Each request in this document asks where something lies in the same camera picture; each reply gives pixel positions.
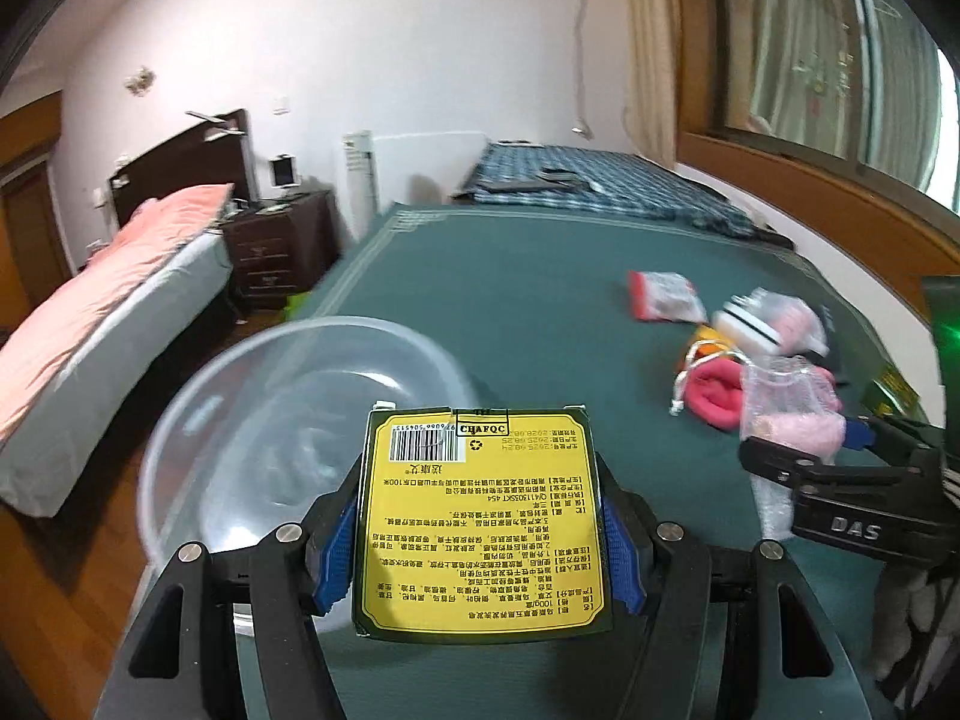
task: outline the silver screw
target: silver screw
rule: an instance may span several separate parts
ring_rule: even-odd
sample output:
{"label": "silver screw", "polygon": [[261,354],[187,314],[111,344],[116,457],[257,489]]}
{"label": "silver screw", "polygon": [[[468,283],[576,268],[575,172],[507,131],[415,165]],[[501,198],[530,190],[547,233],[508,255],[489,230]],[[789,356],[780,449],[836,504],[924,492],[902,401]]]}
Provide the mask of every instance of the silver screw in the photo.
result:
{"label": "silver screw", "polygon": [[203,555],[203,547],[200,544],[184,544],[176,553],[181,562],[194,562],[200,555]]}
{"label": "silver screw", "polygon": [[776,541],[760,541],[760,555],[767,560],[780,560],[784,556],[784,548]]}
{"label": "silver screw", "polygon": [[683,528],[676,522],[661,522],[656,527],[656,534],[664,541],[679,541],[683,538]]}
{"label": "silver screw", "polygon": [[301,528],[301,526],[296,524],[296,522],[290,522],[277,528],[277,541],[281,544],[288,544],[291,541],[296,541],[303,534],[304,529]]}

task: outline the pink bedding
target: pink bedding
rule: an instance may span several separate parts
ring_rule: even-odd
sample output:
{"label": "pink bedding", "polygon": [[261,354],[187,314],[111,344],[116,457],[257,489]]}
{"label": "pink bedding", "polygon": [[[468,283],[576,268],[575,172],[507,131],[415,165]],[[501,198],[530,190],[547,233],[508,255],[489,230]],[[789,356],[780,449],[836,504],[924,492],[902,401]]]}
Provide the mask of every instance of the pink bedding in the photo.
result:
{"label": "pink bedding", "polygon": [[147,200],[83,272],[16,329],[0,349],[0,443],[103,318],[216,218],[232,188],[190,187]]}

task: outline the blue plaid blanket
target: blue plaid blanket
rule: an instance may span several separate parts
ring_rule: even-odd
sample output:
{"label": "blue plaid blanket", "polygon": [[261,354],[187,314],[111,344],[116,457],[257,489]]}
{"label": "blue plaid blanket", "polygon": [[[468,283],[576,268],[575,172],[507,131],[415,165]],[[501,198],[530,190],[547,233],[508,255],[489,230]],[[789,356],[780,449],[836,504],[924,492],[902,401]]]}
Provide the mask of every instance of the blue plaid blanket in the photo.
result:
{"label": "blue plaid blanket", "polygon": [[[536,180],[543,169],[570,170],[590,188],[488,191],[478,182]],[[678,221],[733,238],[753,238],[757,228],[721,194],[632,154],[568,146],[487,147],[461,194],[475,202],[538,205],[650,220]]]}

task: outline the dark wooden headboard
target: dark wooden headboard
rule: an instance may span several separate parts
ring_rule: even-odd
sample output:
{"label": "dark wooden headboard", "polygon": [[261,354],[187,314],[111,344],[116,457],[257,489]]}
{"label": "dark wooden headboard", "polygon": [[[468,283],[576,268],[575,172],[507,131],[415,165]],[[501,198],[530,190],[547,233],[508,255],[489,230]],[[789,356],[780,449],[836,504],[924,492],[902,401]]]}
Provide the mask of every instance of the dark wooden headboard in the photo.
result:
{"label": "dark wooden headboard", "polygon": [[198,184],[233,184],[233,196],[260,199],[253,172],[250,118],[244,109],[217,114],[247,135],[205,140],[216,125],[200,122],[138,156],[110,177],[113,207],[122,227],[144,200]]}

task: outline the green table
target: green table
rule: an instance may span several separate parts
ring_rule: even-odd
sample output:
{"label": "green table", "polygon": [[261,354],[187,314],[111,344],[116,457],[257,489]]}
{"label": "green table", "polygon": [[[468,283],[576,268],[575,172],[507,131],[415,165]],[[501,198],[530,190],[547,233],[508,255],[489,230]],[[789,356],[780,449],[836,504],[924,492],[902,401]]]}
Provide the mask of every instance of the green table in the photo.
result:
{"label": "green table", "polygon": [[[586,404],[595,446],[624,488],[703,541],[748,549],[760,522],[737,437],[690,413],[667,413],[692,328],[633,319],[631,269],[680,272],[709,313],[757,287],[827,305],[853,382],[841,396],[852,409],[888,360],[869,322],[791,252],[666,224],[520,207],[395,208],[298,318],[361,314],[408,325],[459,359],[488,407]],[[853,453],[846,460],[867,461]],[[880,563],[801,539],[787,548],[861,666]],[[567,644],[438,648],[344,631],[325,635],[323,648],[352,720],[387,712],[592,718],[616,712],[639,635],[621,627],[616,637]],[[240,653],[251,717],[266,717],[249,640]]]}

